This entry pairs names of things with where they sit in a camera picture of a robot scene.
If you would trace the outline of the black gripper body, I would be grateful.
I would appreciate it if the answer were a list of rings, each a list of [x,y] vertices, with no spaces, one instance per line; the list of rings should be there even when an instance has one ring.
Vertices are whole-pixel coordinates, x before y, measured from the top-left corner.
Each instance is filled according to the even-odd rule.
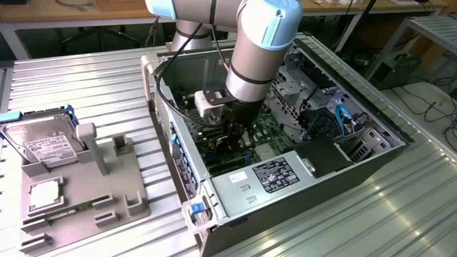
[[[240,126],[248,128],[256,120],[264,101],[243,102],[241,100],[228,102],[223,109],[223,131]]]

